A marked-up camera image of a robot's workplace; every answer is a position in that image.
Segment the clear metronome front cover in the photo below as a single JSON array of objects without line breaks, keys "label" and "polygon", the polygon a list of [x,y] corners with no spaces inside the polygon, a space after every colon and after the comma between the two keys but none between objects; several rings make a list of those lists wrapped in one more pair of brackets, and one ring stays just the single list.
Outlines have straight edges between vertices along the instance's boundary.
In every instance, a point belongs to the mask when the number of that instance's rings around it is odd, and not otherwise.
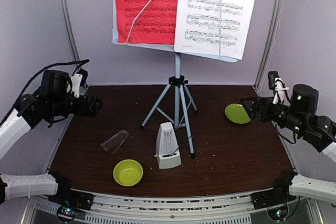
[{"label": "clear metronome front cover", "polygon": [[121,130],[112,137],[105,140],[100,146],[111,155],[114,155],[123,142],[127,139],[129,133],[126,130]]}]

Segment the white perforated music stand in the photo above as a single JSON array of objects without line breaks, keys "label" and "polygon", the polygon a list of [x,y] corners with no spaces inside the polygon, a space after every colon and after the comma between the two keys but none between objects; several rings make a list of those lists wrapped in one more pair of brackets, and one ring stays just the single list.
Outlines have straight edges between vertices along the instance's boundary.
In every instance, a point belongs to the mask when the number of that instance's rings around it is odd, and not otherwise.
[{"label": "white perforated music stand", "polygon": [[[113,38],[112,41],[115,44],[120,44],[118,43],[118,30],[117,30],[117,22],[116,22],[116,0],[113,1],[113,22],[114,22],[114,29],[113,29]],[[120,45],[134,45],[134,46],[144,46],[144,47],[150,47],[157,45],[160,50],[165,50],[168,51],[173,48],[174,44],[172,45],[165,45],[165,44],[120,44]],[[185,80],[185,77],[181,75],[181,55],[180,53],[175,54],[175,75],[169,78],[169,82],[166,85],[165,89],[159,96],[158,100],[155,102],[153,108],[151,111],[148,113],[147,117],[145,118],[144,122],[141,124],[140,128],[144,128],[145,125],[147,124],[148,120],[154,113],[154,111],[159,111],[162,113],[163,111],[159,108],[159,104],[163,100],[164,96],[168,92],[170,87],[175,88],[175,112],[174,112],[174,118],[171,119],[170,121],[172,122],[173,126],[178,129],[181,127],[185,127],[187,131],[187,137],[188,137],[188,142],[189,142],[189,147],[190,147],[190,155],[192,158],[195,157],[194,153],[194,146],[193,146],[193,141],[192,141],[192,135],[191,135],[191,129],[190,129],[190,123],[188,119],[188,109],[190,106],[194,108],[194,111],[197,111],[196,104],[188,90],[187,87],[187,80]]]}]

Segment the white metronome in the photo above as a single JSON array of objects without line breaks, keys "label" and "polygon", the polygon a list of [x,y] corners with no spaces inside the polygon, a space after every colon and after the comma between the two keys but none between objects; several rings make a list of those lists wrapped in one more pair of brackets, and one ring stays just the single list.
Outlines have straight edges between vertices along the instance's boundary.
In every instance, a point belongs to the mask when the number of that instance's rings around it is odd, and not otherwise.
[{"label": "white metronome", "polygon": [[155,158],[159,169],[171,169],[182,165],[179,145],[171,122],[162,123],[159,127]]}]

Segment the red sheet music page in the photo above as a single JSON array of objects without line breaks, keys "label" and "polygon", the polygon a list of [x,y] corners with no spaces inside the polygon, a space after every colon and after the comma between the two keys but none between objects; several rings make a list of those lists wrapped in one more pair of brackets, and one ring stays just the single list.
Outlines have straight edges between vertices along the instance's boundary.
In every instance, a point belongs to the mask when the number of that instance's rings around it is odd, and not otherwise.
[{"label": "red sheet music page", "polygon": [[177,0],[115,0],[118,43],[174,44]]}]

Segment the white sheet music page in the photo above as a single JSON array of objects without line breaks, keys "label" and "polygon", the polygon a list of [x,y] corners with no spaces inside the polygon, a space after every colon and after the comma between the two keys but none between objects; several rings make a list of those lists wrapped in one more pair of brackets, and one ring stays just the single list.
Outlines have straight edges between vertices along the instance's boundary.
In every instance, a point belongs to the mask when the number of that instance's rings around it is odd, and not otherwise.
[{"label": "white sheet music page", "polygon": [[255,0],[178,0],[174,51],[243,58]]}]

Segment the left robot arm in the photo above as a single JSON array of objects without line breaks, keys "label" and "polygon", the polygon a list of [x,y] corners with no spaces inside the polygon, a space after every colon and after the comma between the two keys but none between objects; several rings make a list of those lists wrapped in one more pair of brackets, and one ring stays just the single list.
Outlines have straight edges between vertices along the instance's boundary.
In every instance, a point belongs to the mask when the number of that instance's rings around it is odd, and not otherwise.
[{"label": "left robot arm", "polygon": [[[41,121],[49,127],[70,115],[93,118],[103,103],[81,94],[88,59],[50,64],[34,74],[1,121],[1,157]],[[1,203],[19,197],[47,195],[62,206],[78,203],[70,181],[60,172],[40,175],[1,174]]]}]

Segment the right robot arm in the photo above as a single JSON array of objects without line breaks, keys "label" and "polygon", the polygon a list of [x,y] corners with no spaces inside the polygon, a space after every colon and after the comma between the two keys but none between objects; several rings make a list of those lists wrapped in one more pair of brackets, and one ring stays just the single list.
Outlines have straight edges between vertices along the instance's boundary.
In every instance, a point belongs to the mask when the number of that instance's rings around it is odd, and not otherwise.
[{"label": "right robot arm", "polygon": [[[272,97],[241,98],[240,103],[250,119],[273,121],[289,129],[298,139],[311,144],[319,153],[335,161],[335,122],[325,115],[316,115],[319,91],[305,84],[292,89],[290,104],[275,102]],[[335,183],[312,179],[296,172],[283,171],[269,192],[272,203],[279,204],[288,197],[301,196],[335,205]]]}]

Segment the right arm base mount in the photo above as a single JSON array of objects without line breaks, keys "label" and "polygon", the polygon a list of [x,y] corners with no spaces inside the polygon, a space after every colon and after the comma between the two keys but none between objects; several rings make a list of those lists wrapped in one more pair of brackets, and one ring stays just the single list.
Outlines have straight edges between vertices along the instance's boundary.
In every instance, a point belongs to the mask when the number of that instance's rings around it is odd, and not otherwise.
[{"label": "right arm base mount", "polygon": [[288,204],[297,199],[289,195],[286,189],[276,187],[264,191],[258,191],[250,195],[254,209],[264,209],[268,217],[276,222],[285,221],[289,218]]}]

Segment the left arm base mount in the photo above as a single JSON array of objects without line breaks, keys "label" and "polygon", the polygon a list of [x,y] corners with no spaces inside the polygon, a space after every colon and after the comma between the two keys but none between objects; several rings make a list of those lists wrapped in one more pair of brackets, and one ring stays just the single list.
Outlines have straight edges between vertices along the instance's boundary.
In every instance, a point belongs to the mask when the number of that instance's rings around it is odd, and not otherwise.
[{"label": "left arm base mount", "polygon": [[94,195],[76,190],[70,191],[70,197],[67,199],[61,196],[48,196],[48,200],[59,205],[56,210],[56,217],[59,221],[69,223],[78,217],[84,217],[85,211],[90,210]]}]

